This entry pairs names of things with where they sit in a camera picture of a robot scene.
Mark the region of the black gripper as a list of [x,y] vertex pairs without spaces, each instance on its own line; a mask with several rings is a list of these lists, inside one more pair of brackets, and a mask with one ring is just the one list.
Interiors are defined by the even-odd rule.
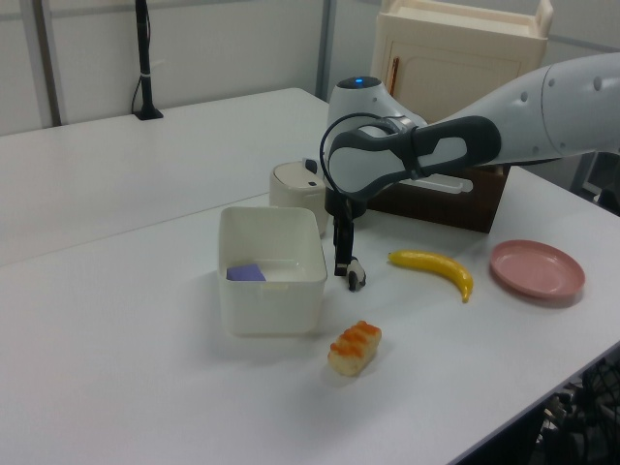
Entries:
[[325,211],[333,220],[334,274],[345,277],[353,260],[354,223],[367,209],[366,201],[351,200],[347,196],[325,189]]

